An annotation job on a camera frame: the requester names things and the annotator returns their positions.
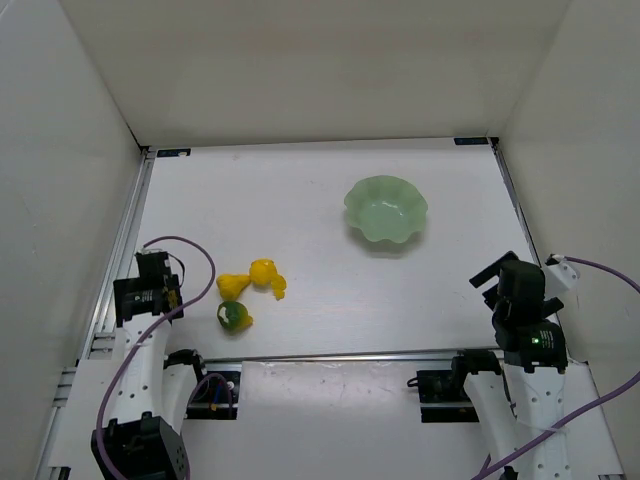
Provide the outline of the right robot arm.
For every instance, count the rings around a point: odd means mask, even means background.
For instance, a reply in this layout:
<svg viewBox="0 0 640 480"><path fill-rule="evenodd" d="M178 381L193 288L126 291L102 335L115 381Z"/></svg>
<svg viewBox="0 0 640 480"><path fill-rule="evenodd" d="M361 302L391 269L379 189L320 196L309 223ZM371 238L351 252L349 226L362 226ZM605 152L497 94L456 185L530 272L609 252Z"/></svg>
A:
<svg viewBox="0 0 640 480"><path fill-rule="evenodd" d="M550 317L563 304L545 297L543 270L507 252L471 278L491 279L484 302L500 355L463 350L452 361L454 384L472 403L489 458L480 479L569 479L564 387L568 357L561 327Z"/></svg>

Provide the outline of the green fake fruit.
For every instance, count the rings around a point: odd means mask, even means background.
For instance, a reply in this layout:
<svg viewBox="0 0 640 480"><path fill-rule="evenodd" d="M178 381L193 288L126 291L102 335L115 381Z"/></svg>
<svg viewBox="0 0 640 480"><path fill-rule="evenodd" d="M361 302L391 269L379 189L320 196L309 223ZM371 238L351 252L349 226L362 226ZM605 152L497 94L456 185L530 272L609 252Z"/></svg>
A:
<svg viewBox="0 0 640 480"><path fill-rule="evenodd" d="M228 335L236 335L250 328L254 321L247 307L238 301L223 301L216 313L218 322Z"/></svg>

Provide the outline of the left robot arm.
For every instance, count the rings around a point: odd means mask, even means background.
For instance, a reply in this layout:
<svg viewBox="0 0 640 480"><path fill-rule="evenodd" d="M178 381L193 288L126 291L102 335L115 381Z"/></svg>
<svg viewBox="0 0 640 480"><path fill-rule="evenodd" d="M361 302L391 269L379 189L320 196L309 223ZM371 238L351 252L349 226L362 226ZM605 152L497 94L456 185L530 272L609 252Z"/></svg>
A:
<svg viewBox="0 0 640 480"><path fill-rule="evenodd" d="M185 479L181 435L188 400L206 368L195 350L167 349L172 323L162 315L182 304L170 254L136 254L138 274L114 283L116 356L129 362L99 410L91 451L106 479Z"/></svg>

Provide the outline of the yellow fake pear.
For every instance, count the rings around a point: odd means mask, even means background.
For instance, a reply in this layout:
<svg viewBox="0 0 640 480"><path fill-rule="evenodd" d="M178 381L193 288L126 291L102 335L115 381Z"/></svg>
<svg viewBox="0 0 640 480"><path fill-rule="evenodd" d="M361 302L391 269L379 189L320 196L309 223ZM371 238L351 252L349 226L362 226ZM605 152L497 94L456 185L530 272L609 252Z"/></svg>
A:
<svg viewBox="0 0 640 480"><path fill-rule="evenodd" d="M216 279L219 295L223 301L236 301L250 283L248 274L222 274Z"/></svg>

